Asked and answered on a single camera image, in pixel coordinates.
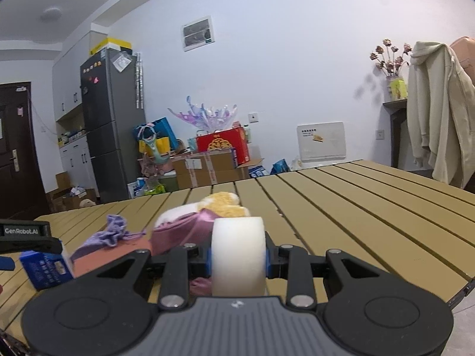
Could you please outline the purple satin scrunchie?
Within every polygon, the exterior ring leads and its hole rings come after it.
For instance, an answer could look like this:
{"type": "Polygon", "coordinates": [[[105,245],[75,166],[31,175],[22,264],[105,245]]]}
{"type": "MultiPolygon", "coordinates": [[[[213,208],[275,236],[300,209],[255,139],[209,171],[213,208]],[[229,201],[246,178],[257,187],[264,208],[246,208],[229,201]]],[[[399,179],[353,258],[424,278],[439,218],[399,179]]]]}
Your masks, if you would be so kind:
{"type": "Polygon", "coordinates": [[[155,221],[151,233],[152,255],[162,255],[185,244],[203,243],[211,236],[217,217],[208,209],[199,211],[196,203],[165,211],[155,221]]]}

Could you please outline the blue cardboard box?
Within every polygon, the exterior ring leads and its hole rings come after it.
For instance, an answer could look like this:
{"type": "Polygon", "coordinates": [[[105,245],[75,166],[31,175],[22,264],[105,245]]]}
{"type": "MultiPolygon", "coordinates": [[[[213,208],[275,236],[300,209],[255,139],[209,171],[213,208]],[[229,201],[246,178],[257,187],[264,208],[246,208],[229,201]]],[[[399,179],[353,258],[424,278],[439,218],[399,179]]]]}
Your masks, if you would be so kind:
{"type": "Polygon", "coordinates": [[[36,291],[53,288],[75,278],[72,261],[65,249],[60,254],[22,252],[19,260],[36,291]]]}

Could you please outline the white tape roll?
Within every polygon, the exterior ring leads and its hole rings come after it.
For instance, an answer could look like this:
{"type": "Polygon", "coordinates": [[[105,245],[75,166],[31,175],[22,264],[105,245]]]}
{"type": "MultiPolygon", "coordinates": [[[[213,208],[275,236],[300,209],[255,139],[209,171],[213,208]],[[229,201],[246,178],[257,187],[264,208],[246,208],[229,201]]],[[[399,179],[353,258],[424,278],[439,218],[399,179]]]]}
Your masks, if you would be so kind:
{"type": "Polygon", "coordinates": [[[262,297],[266,291],[266,233],[260,217],[219,218],[211,241],[214,297],[262,297]]]}

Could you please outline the pink layered sponge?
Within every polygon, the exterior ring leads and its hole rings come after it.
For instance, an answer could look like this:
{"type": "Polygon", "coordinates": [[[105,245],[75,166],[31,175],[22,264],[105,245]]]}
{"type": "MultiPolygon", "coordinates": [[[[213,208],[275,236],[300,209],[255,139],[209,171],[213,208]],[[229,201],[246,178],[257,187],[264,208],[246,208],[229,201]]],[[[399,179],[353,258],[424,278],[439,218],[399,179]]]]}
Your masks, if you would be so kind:
{"type": "Polygon", "coordinates": [[[146,237],[121,240],[116,247],[103,247],[91,252],[73,261],[74,276],[82,276],[138,249],[151,250],[151,244],[146,237]]]}

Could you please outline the dark brown door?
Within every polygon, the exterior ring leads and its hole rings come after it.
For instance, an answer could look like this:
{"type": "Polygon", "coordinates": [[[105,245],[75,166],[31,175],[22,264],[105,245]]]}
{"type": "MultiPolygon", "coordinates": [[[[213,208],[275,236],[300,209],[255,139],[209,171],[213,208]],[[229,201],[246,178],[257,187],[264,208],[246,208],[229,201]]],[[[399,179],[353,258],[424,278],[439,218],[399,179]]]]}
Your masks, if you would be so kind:
{"type": "Polygon", "coordinates": [[[34,220],[49,212],[31,114],[31,84],[1,85],[0,187],[3,220],[34,220]]]}

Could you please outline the yellow white plush toy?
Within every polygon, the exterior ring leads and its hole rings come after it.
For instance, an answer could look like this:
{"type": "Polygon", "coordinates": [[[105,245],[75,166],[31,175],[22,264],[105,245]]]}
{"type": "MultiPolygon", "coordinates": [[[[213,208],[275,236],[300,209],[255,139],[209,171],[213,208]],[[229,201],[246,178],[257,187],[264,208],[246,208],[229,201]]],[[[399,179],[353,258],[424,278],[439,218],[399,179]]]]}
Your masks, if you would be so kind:
{"type": "Polygon", "coordinates": [[[187,214],[197,213],[206,209],[212,211],[218,217],[250,217],[250,211],[241,205],[241,201],[237,195],[230,192],[217,192],[211,194],[197,203],[189,203],[183,206],[174,207],[161,214],[155,221],[155,228],[163,223],[171,223],[187,214]]]}

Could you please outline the brown cardboard boxes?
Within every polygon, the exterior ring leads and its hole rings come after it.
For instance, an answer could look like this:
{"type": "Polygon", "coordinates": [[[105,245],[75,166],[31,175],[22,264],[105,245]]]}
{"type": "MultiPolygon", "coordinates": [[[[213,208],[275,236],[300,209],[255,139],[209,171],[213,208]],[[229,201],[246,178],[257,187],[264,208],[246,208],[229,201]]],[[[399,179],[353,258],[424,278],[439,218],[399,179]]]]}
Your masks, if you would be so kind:
{"type": "Polygon", "coordinates": [[[258,158],[238,164],[237,160],[235,149],[227,149],[176,155],[172,165],[182,190],[248,179],[250,169],[263,161],[258,158]]]}

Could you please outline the tan folding camping table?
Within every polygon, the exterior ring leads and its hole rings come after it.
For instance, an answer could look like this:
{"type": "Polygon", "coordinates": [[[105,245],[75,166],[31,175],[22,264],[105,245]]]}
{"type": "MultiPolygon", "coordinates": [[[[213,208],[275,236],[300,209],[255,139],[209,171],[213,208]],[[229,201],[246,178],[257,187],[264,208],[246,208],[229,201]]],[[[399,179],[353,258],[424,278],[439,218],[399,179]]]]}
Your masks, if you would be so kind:
{"type": "Polygon", "coordinates": [[[447,355],[474,353],[474,195],[370,161],[323,166],[48,214],[69,251],[121,214],[130,230],[153,228],[176,206],[215,192],[237,194],[277,244],[322,255],[338,247],[440,296],[455,327],[447,355]]]}

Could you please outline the blue gift bag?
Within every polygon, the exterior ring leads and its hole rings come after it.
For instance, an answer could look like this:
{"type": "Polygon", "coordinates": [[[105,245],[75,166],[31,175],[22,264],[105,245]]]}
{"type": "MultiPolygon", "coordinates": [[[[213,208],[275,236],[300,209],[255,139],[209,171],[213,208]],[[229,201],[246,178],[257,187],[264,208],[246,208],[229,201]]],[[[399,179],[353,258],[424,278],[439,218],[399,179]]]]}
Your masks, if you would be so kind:
{"type": "Polygon", "coordinates": [[[142,123],[133,128],[134,138],[139,141],[142,136],[149,137],[151,131],[154,131],[157,138],[168,137],[170,141],[171,150],[176,150],[179,146],[178,139],[175,136],[172,126],[166,117],[154,120],[149,123],[142,123]]]}

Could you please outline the red gift box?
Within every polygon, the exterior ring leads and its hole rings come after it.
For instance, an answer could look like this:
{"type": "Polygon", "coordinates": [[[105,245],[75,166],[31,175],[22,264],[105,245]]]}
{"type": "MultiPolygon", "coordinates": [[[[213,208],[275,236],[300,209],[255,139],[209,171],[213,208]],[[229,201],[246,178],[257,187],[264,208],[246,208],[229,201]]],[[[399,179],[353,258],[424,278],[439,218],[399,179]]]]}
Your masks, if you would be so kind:
{"type": "Polygon", "coordinates": [[[241,165],[250,161],[248,143],[243,127],[197,136],[196,140],[199,152],[235,149],[237,164],[241,165]]]}

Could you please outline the iridescent purple decoration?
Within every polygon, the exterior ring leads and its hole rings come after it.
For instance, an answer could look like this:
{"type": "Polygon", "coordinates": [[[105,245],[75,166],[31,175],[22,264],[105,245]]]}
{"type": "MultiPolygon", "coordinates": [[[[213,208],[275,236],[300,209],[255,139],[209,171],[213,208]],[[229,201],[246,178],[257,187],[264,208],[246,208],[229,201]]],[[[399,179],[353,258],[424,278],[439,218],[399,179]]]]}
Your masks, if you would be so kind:
{"type": "Polygon", "coordinates": [[[194,104],[191,96],[186,97],[186,103],[189,107],[187,112],[175,112],[171,108],[168,108],[168,111],[180,120],[209,134],[231,128],[238,113],[236,104],[231,108],[227,105],[218,109],[207,108],[204,103],[194,104]]]}

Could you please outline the dark grey refrigerator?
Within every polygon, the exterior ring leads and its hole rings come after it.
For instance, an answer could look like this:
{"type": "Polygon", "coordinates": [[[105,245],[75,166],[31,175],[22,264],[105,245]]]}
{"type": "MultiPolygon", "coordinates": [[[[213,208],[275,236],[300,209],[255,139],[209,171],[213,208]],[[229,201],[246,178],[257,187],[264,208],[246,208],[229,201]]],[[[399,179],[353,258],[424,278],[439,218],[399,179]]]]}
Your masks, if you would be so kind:
{"type": "Polygon", "coordinates": [[[134,128],[145,122],[136,94],[136,57],[104,48],[80,67],[88,151],[103,203],[130,197],[140,175],[134,128]]]}

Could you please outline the dried flowers in vase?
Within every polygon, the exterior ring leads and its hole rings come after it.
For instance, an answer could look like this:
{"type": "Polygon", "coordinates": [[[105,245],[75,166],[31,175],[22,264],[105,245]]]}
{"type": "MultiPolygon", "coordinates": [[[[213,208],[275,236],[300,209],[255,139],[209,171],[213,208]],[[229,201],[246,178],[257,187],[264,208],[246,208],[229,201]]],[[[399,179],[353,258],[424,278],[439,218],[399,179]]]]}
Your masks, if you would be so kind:
{"type": "Polygon", "coordinates": [[[407,84],[403,78],[403,68],[408,67],[412,46],[404,43],[397,47],[390,39],[383,39],[370,53],[370,60],[374,66],[387,78],[387,87],[390,99],[400,101],[407,99],[407,84]]]}

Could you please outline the beige hooded jacket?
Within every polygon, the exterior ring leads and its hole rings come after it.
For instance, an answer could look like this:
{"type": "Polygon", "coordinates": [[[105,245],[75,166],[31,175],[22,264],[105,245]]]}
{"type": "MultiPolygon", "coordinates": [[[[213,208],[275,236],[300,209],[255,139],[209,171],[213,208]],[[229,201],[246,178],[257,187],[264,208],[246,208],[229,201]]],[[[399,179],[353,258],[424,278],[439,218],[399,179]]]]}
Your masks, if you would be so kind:
{"type": "Polygon", "coordinates": [[[474,85],[454,50],[418,41],[408,76],[407,127],[415,164],[463,188],[474,174],[474,85]]]}

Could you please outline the lavender drawstring pouch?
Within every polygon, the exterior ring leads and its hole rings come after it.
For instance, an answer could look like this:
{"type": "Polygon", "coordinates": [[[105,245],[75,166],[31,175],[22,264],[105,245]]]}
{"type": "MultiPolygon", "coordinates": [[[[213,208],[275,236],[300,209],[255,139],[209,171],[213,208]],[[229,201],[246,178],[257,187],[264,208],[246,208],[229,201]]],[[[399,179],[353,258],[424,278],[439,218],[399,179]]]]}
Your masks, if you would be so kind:
{"type": "Polygon", "coordinates": [[[140,239],[146,235],[146,229],[139,232],[131,232],[127,229],[127,220],[119,214],[108,214],[106,217],[106,226],[102,231],[91,235],[80,245],[74,253],[71,254],[72,262],[101,250],[102,248],[117,247],[121,241],[140,239]]]}

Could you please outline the white wall heater panel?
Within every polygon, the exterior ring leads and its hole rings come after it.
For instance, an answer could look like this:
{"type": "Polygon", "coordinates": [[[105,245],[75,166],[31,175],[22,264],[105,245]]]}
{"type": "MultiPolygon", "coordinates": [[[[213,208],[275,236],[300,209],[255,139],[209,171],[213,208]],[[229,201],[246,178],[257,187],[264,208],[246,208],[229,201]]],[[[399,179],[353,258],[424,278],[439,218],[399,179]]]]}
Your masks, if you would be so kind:
{"type": "Polygon", "coordinates": [[[346,157],[345,126],[341,121],[298,125],[300,159],[331,161],[346,157]]]}

